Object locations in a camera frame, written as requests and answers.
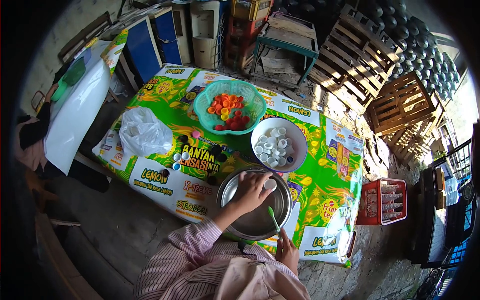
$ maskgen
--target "hand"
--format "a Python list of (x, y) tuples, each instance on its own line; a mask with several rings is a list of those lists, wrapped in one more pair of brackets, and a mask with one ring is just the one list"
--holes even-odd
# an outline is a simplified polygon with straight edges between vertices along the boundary
[(283, 241), (276, 241), (275, 259), (286, 265), (296, 276), (298, 276), (297, 267), (299, 265), (300, 253), (293, 242), (288, 238), (285, 229), (280, 229), (280, 236)]
[(45, 95), (45, 102), (48, 103), (50, 102), (50, 99), (52, 98), (53, 93), (58, 89), (59, 84), (53, 84), (50, 89), (48, 90), (47, 94)]
[(235, 203), (241, 215), (251, 212), (268, 197), (272, 189), (262, 191), (265, 181), (272, 176), (272, 172), (253, 173), (243, 171), (239, 175), (237, 191), (231, 202)]

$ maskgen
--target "white plastic bag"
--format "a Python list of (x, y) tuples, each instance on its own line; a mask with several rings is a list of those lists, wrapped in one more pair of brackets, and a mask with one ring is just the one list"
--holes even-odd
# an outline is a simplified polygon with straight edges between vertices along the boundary
[(166, 154), (172, 148), (172, 130), (149, 108), (137, 107), (125, 111), (119, 135), (127, 155)]

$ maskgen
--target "green toothbrush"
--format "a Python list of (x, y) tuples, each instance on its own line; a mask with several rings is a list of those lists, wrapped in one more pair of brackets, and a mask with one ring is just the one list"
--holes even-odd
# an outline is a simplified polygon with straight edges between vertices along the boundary
[(272, 209), (272, 207), (270, 207), (270, 206), (268, 207), (268, 214), (272, 217), (273, 222), (275, 223), (276, 234), (278, 235), (278, 239), (279, 239), (281, 242), (283, 242), (283, 239), (282, 239), (282, 237), (280, 236), (280, 227), (278, 226), (278, 223), (277, 223), (276, 220), (275, 220), (275, 217), (274, 217), (274, 215), (273, 215), (273, 209)]

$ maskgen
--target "teal plastic basket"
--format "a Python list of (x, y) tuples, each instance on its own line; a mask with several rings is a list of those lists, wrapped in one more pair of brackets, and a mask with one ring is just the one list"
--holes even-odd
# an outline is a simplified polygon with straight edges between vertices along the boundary
[[(224, 125), (219, 115), (208, 113), (207, 109), (212, 105), (215, 96), (220, 94), (229, 94), (243, 97), (243, 108), (232, 108), (229, 114), (230, 118), (235, 116), (235, 111), (241, 110), (242, 116), (249, 116), (250, 121), (245, 125), (247, 129), (243, 131), (233, 130), (215, 130), (215, 126)], [(193, 101), (193, 110), (198, 116), (200, 124), (205, 130), (218, 135), (242, 135), (251, 132), (257, 126), (260, 118), (267, 111), (267, 103), (262, 95), (253, 85), (241, 80), (219, 80), (209, 84)]]

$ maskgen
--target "green metal frame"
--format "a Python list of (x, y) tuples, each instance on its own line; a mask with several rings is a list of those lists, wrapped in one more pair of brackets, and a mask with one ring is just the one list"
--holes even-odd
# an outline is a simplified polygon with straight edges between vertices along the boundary
[[(291, 17), (291, 16), (285, 16), (285, 17), (288, 17), (289, 19), (292, 19), (293, 21), (298, 21), (298, 22), (303, 23), (303, 24), (308, 24), (312, 27), (313, 30), (315, 30), (315, 26), (310, 22), (306, 22), (302, 19), (298, 19), (298, 18)], [(315, 62), (317, 61), (317, 58), (318, 58), (317, 40), (313, 39), (312, 44), (313, 44), (313, 50), (310, 50), (310, 49), (306, 49), (304, 47), (301, 47), (301, 46), (298, 46), (298, 45), (295, 45), (295, 44), (287, 43), (287, 42), (284, 42), (284, 41), (279, 41), (279, 40), (276, 40), (276, 39), (267, 38), (264, 35), (258, 35), (257, 40), (256, 40), (256, 45), (255, 45), (255, 51), (253, 52), (253, 61), (252, 61), (252, 68), (250, 69), (250, 75), (258, 77), (258, 78), (262, 78), (262, 79), (265, 79), (265, 80), (273, 81), (273, 82), (276, 82), (276, 83), (279, 83), (279, 84), (283, 84), (283, 85), (286, 85), (286, 86), (291, 87), (291, 88), (299, 88), (300, 85), (305, 80), (305, 78), (307, 78), (308, 73), (310, 72), (310, 70), (312, 69), (313, 65), (315, 64)], [(285, 50), (288, 50), (288, 51), (292, 51), (292, 52), (295, 52), (295, 53), (298, 53), (300, 55), (305, 56), (305, 62), (304, 62), (305, 72), (303, 73), (302, 77), (300, 77), (300, 79), (297, 81), (297, 84), (292, 84), (292, 83), (287, 82), (287, 81), (283, 81), (283, 80), (275, 79), (275, 78), (270, 78), (270, 77), (266, 77), (266, 76), (263, 76), (261, 74), (255, 73), (255, 69), (257, 67), (258, 60), (259, 60), (263, 50), (265, 49), (266, 45), (273, 46), (273, 47), (278, 47), (278, 48), (285, 49)]]

